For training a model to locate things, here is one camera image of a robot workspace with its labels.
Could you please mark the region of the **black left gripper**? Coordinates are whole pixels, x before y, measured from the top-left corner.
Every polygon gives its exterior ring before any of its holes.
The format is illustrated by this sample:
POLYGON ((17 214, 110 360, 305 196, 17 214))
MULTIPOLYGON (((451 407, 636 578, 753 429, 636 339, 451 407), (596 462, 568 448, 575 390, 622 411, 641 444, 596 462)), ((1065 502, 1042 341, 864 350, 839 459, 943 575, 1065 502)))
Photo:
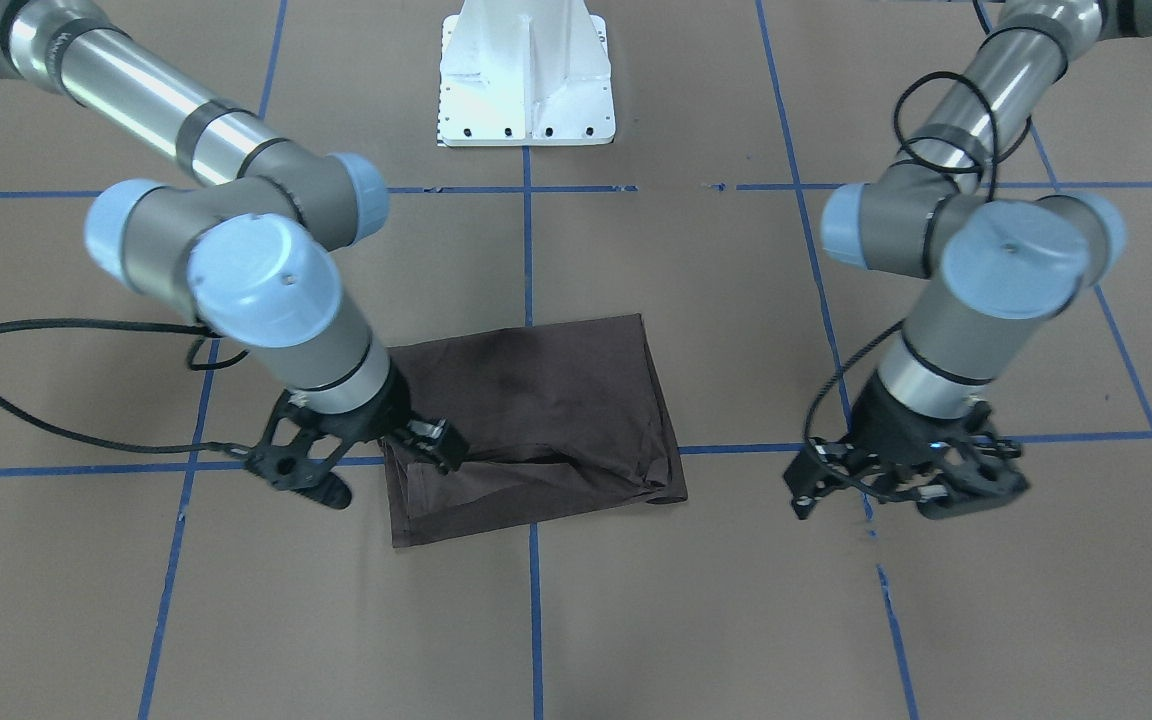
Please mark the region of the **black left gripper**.
POLYGON ((785 470, 791 511, 797 520, 808 520, 814 506, 838 488, 856 488, 878 501, 919 501, 918 488, 929 482, 915 469, 925 452, 924 420, 965 415, 919 414, 873 373, 852 407, 851 429, 841 444, 808 439, 785 470))

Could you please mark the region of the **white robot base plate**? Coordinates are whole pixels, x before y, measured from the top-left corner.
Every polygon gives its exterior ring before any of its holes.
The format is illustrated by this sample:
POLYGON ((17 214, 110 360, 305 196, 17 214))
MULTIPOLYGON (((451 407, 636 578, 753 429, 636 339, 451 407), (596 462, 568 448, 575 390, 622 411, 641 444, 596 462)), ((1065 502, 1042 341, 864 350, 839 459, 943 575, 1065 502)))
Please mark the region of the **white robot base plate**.
POLYGON ((616 137, 607 23, 584 1, 467 1, 444 18, 440 40, 440 146, 599 146, 616 137))

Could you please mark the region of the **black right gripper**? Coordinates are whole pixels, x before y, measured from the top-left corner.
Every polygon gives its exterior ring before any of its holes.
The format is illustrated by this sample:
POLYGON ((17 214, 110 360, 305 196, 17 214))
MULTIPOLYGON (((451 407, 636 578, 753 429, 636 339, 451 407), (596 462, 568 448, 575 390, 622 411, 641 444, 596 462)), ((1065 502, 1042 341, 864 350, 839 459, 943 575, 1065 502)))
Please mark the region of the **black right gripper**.
POLYGON ((467 458, 467 438, 449 420, 415 416, 410 384, 397 366, 391 366, 376 397, 348 414, 320 414, 317 429, 346 447, 387 435, 439 473, 460 470, 467 458))

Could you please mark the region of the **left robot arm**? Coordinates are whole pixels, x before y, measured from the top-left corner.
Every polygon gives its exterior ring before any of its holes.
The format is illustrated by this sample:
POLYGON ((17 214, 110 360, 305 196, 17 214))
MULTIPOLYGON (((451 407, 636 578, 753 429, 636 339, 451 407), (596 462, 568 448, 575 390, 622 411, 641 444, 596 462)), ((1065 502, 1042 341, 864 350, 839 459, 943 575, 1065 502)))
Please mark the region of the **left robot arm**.
POLYGON ((861 270, 923 279, 890 350, 838 441, 804 435, 783 482, 797 518, 855 488, 929 520, 998 509, 1028 491, 1018 442, 991 420, 986 391, 1021 348, 1098 285, 1126 249, 1126 222, 1094 194, 996 197, 996 174, 1048 88, 1098 41, 1152 37, 1152 1, 1007 1, 947 94, 873 183, 846 184, 820 219, 823 249, 861 270))

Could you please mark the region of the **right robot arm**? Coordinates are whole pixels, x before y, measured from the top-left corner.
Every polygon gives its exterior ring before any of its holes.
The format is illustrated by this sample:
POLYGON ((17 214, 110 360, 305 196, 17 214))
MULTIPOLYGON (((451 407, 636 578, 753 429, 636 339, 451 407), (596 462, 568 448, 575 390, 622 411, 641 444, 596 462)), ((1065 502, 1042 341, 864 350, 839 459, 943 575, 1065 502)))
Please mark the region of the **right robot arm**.
POLYGON ((348 296, 332 252, 380 232, 389 194, 361 156, 317 156, 145 46, 91 1, 0 1, 0 79, 94 111, 198 183, 127 179, 96 197, 97 266, 228 338, 282 384, 255 445, 210 444, 278 488, 333 479, 353 446, 388 439, 442 473, 467 441, 426 419, 387 347, 348 296))

